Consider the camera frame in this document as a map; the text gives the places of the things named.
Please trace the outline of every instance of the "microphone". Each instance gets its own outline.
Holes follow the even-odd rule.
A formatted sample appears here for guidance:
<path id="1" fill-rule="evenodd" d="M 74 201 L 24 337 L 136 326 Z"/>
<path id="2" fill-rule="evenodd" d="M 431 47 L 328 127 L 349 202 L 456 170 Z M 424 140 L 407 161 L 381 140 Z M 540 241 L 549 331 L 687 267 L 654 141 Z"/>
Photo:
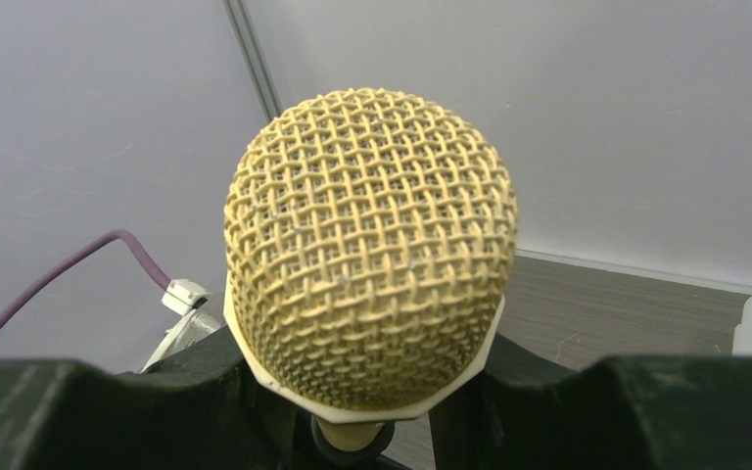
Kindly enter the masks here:
<path id="1" fill-rule="evenodd" d="M 517 200 L 454 112 L 371 88 L 303 101 L 249 144 L 224 214 L 226 323 L 334 447 L 366 447 L 485 366 Z"/>

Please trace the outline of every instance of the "microphone grille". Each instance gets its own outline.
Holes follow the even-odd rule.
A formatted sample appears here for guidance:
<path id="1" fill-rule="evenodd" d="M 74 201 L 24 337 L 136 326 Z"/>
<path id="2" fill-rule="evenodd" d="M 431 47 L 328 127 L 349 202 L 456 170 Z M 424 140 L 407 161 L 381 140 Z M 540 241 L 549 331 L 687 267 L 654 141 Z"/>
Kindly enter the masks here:
<path id="1" fill-rule="evenodd" d="M 383 89 L 286 110 L 250 143 L 225 206 L 237 324 L 300 396 L 381 410 L 477 354 L 515 255 L 494 147 L 455 113 Z"/>

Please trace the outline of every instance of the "wall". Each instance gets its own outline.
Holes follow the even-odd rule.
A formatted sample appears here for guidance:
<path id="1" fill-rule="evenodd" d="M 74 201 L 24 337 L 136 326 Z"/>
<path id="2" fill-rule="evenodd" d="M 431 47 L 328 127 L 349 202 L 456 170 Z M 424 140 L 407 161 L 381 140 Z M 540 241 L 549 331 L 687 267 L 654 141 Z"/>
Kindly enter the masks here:
<path id="1" fill-rule="evenodd" d="M 285 106 L 401 89 L 500 150 L 528 251 L 752 286 L 752 0 L 248 0 Z"/>
<path id="2" fill-rule="evenodd" d="M 0 1 L 0 309 L 106 231 L 221 289 L 222 207 L 264 124 L 218 0 Z M 177 317 L 121 242 L 0 334 L 0 356 L 137 368 Z"/>

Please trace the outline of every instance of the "woven wire mesh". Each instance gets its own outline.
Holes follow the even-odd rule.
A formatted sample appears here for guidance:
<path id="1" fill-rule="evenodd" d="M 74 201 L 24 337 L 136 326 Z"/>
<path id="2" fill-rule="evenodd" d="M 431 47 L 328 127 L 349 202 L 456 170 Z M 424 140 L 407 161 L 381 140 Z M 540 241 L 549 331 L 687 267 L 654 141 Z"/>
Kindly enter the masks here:
<path id="1" fill-rule="evenodd" d="M 453 112 L 386 90 L 285 111 L 225 206 L 238 325 L 285 387 L 346 409 L 423 400 L 476 355 L 511 270 L 517 205 Z"/>

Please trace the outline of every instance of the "black holder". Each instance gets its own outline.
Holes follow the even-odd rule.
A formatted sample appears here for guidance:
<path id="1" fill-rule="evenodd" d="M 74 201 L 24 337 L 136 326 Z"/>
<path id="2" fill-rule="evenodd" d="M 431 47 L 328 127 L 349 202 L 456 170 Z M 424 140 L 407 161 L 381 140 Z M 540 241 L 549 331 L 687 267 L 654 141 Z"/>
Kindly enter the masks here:
<path id="1" fill-rule="evenodd" d="M 439 470 L 752 468 L 752 358 L 621 356 L 575 372 L 498 335 L 484 372 L 429 416 Z M 143 374 L 0 360 L 0 469 L 350 463 L 324 450 L 227 329 Z M 347 468 L 406 468 L 368 457 Z"/>

